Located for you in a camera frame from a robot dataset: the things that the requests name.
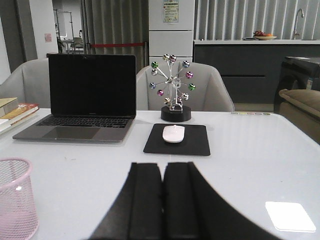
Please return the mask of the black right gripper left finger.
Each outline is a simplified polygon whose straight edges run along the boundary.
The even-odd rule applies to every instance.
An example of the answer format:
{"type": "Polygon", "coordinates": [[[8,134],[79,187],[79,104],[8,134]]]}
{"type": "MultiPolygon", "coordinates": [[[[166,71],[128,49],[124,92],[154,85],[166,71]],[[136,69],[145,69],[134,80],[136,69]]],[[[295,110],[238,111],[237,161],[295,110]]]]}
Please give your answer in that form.
{"type": "Polygon", "coordinates": [[[91,240],[161,240],[162,178],[156,163],[130,166],[125,183],[91,240]]]}

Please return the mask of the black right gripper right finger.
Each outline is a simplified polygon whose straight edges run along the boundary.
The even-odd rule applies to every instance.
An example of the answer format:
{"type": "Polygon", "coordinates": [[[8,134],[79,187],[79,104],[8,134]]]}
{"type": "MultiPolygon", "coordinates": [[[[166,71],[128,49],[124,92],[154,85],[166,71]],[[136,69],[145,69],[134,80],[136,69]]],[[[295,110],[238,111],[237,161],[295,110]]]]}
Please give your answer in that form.
{"type": "Polygon", "coordinates": [[[193,162],[171,162],[164,173],[167,240],[275,240],[229,205],[193,162]]]}

